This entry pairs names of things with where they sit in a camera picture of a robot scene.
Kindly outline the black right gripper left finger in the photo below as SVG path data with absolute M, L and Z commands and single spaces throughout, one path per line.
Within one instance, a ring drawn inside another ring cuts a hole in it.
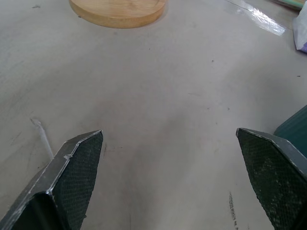
M 79 230 L 94 190 L 101 130 L 66 141 L 0 221 L 2 230 Z

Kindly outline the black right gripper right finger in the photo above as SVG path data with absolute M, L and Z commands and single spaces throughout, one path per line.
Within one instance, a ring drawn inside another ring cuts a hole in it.
M 307 159 L 288 140 L 236 130 L 252 188 L 276 230 L 307 228 Z

